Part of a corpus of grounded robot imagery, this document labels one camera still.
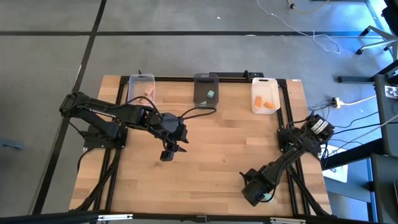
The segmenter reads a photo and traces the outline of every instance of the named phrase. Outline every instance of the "black cord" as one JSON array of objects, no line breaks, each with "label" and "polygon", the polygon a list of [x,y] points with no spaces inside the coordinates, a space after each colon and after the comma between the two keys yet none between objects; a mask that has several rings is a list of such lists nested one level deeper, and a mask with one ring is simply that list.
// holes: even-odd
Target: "black cord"
[{"label": "black cord", "polygon": [[137,97],[134,97],[133,99],[131,99],[131,100],[129,100],[129,101],[123,103],[122,105],[111,106],[111,107],[109,107],[109,109],[122,108],[122,107],[128,105],[129,103],[131,103],[131,102],[133,102],[134,100],[137,100],[137,99],[145,99],[145,100],[147,100],[147,101],[150,103],[150,105],[155,109],[155,111],[156,111],[158,114],[160,114],[160,112],[159,112],[159,110],[157,109],[157,107],[155,106],[155,104],[154,104],[150,99],[148,99],[148,98],[146,98],[146,97],[144,97],[144,96],[137,96]]},{"label": "black cord", "polygon": [[328,119],[328,117],[329,117],[329,112],[330,112],[330,105],[328,106],[328,114],[326,115],[326,118],[325,118],[325,120],[327,120],[327,119]]},{"label": "black cord", "polygon": [[372,113],[372,114],[369,114],[369,115],[367,115],[367,116],[363,116],[362,118],[357,118],[357,119],[353,120],[352,122],[350,122],[350,124],[347,125],[347,126],[336,126],[336,125],[334,125],[334,127],[335,127],[335,128],[348,128],[348,127],[350,127],[355,121],[358,121],[358,120],[361,120],[361,119],[364,119],[364,118],[368,118],[368,117],[370,117],[370,116],[372,116],[372,115],[375,115],[375,114],[377,114],[377,113],[378,113],[378,111],[377,111],[377,112],[374,112],[374,113]]},{"label": "black cord", "polygon": [[321,108],[313,108],[313,109],[309,108],[309,110],[312,111],[311,114],[314,114],[318,110],[323,110],[325,108],[328,108],[328,112],[327,112],[326,118],[325,118],[325,119],[328,119],[331,104],[329,103],[329,104],[319,105],[318,107],[320,107],[320,106],[321,106]]},{"label": "black cord", "polygon": [[319,106],[323,106],[322,108],[313,108],[313,109],[311,109],[311,108],[309,108],[309,110],[310,111],[318,111],[318,110],[322,110],[322,109],[325,109],[325,108],[327,108],[328,106],[330,106],[330,103],[329,104],[324,104],[324,105],[319,105]]},{"label": "black cord", "polygon": [[81,162],[81,159],[87,154],[87,153],[89,153],[91,150],[93,150],[93,149],[87,149],[87,151],[85,151],[80,157],[79,157],[79,161],[77,162],[77,172],[79,173],[79,169],[80,169],[80,162]]},{"label": "black cord", "polygon": [[[189,117],[184,118],[184,116],[185,116],[187,113],[189,113],[189,112],[191,112],[191,111],[193,111],[193,110],[197,110],[197,109],[208,109],[208,110],[213,110],[213,111],[212,111],[212,112],[209,112],[209,113],[197,114],[197,115],[193,115],[193,116],[189,116]],[[216,108],[212,108],[212,107],[209,107],[209,106],[197,106],[197,107],[194,107],[194,108],[191,108],[191,109],[187,110],[186,112],[184,112],[184,113],[183,113],[181,116],[179,116],[178,118],[186,120],[186,119],[191,119],[191,118],[197,118],[197,117],[200,117],[200,116],[211,115],[211,114],[213,114],[213,113],[215,113],[215,112],[217,112],[217,109],[216,109]]]},{"label": "black cord", "polygon": [[329,139],[329,141],[341,141],[341,142],[345,142],[345,143],[357,143],[357,144],[363,145],[359,141],[348,142],[348,141],[344,141],[344,140],[341,140],[341,139]]},{"label": "black cord", "polygon": [[321,156],[321,160],[322,160],[322,159],[326,159],[326,160],[325,160],[325,163],[322,165],[322,168],[325,168],[326,164],[328,163],[328,159],[327,159],[327,158],[329,158],[328,145],[326,144],[325,147],[322,148],[322,149],[325,149],[325,150],[323,151],[322,156]]},{"label": "black cord", "polygon": [[274,190],[272,191],[271,197],[269,199],[267,199],[267,200],[264,200],[264,201],[263,200],[258,200],[258,202],[266,203],[266,202],[270,202],[274,198],[275,191],[276,191],[276,188],[277,188],[277,186],[279,184],[281,175],[282,175],[282,168],[280,168],[279,171],[278,171],[278,179],[277,179],[277,182],[276,182],[276,186],[275,186]]},{"label": "black cord", "polygon": [[292,124],[302,123],[302,122],[305,122],[305,121],[307,121],[307,118],[305,118],[305,119],[303,119],[303,120],[301,120],[301,121],[291,121],[291,122],[289,122],[289,123],[286,125],[286,128],[291,127]]},{"label": "black cord", "polygon": [[[398,124],[398,122],[390,122],[389,124]],[[379,124],[370,124],[370,125],[366,125],[366,126],[362,126],[362,127],[358,127],[358,128],[346,129],[346,130],[343,130],[343,131],[338,131],[338,132],[336,132],[335,134],[344,133],[344,132],[346,132],[346,131],[353,131],[353,130],[357,130],[357,129],[363,129],[363,128],[368,128],[368,127],[373,127],[373,126],[377,126],[377,125],[380,125],[380,123],[379,123]]]},{"label": "black cord", "polygon": [[86,138],[84,137],[83,133],[82,133],[75,125],[73,125],[72,122],[69,121],[69,124],[70,124],[73,128],[75,128],[75,130],[77,131],[77,133],[79,133],[79,135],[81,135],[82,138],[83,138],[84,140],[86,140]]}]

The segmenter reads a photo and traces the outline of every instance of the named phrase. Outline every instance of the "clear plastic container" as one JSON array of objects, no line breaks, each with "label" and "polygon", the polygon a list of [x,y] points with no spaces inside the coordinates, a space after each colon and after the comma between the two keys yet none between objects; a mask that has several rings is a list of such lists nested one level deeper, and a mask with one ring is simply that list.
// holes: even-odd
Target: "clear plastic container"
[{"label": "clear plastic container", "polygon": [[[155,103],[155,76],[153,74],[131,75],[127,100],[144,96]],[[145,99],[136,99],[130,104],[151,106]]]},{"label": "clear plastic container", "polygon": [[[257,97],[261,97],[261,107],[255,105]],[[268,102],[274,108],[267,108]],[[278,82],[274,78],[253,78],[251,83],[251,110],[256,114],[272,114],[280,108]]]},{"label": "clear plastic container", "polygon": [[216,74],[196,74],[193,77],[193,102],[195,106],[216,108],[218,104],[218,76]]}]

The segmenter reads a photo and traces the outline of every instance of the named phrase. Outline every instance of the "black table leg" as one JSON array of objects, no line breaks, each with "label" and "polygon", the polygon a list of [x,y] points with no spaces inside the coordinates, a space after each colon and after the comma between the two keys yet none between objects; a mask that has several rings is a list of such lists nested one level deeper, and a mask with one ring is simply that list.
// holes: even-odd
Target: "black table leg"
[{"label": "black table leg", "polygon": [[[393,61],[377,74],[393,75],[396,70],[398,70],[398,60]],[[337,77],[337,80],[339,83],[373,83],[374,77]]]},{"label": "black table leg", "polygon": [[343,166],[351,162],[359,161],[369,157],[372,153],[384,154],[383,153],[383,141],[377,139],[362,146],[355,147],[345,152],[338,153],[334,156],[330,156],[321,160],[322,170],[328,170],[331,168]]},{"label": "black table leg", "polygon": [[373,83],[373,77],[337,77],[339,83]]}]

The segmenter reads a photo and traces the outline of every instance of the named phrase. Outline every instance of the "orange object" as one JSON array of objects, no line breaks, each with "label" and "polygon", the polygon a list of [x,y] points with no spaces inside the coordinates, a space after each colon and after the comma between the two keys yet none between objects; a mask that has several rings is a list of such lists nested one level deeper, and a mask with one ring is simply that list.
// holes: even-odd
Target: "orange object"
[{"label": "orange object", "polygon": [[268,102],[268,101],[266,101],[264,103],[264,106],[266,106],[266,108],[268,108],[268,109],[275,109],[275,106],[272,103]]},{"label": "orange object", "polygon": [[254,100],[254,105],[257,106],[258,108],[261,108],[261,96],[256,96],[256,99]]},{"label": "orange object", "polygon": [[149,86],[146,88],[146,90],[144,91],[144,93],[145,93],[146,95],[151,95],[153,91],[154,91],[154,86],[153,86],[153,85],[149,85]]}]

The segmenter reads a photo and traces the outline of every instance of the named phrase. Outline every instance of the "wooden tabletop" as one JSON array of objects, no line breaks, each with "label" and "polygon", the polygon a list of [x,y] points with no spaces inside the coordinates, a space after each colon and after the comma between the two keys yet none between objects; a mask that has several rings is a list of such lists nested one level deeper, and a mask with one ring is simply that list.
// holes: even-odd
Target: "wooden tabletop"
[{"label": "wooden tabletop", "polygon": [[[105,76],[98,99],[114,103],[119,81],[119,76]],[[287,85],[294,120],[304,119],[308,111],[302,83],[287,80]],[[270,203],[252,207],[241,193],[244,182],[239,172],[258,170],[281,155],[276,136],[277,114],[254,114],[250,87],[250,83],[220,83],[218,111],[184,122],[190,143],[181,146],[188,152],[176,153],[172,162],[159,160],[163,150],[159,139],[145,131],[130,129],[121,154],[111,211],[291,216],[285,172]],[[161,113],[180,115],[193,107],[193,83],[156,82],[155,88],[155,104]],[[286,117],[282,92],[280,98]],[[95,149],[83,158],[70,208],[79,206],[97,184],[103,155],[104,149]],[[330,213],[319,161],[310,154],[301,160],[306,186]],[[295,192],[299,211],[303,213],[297,186]]]}]

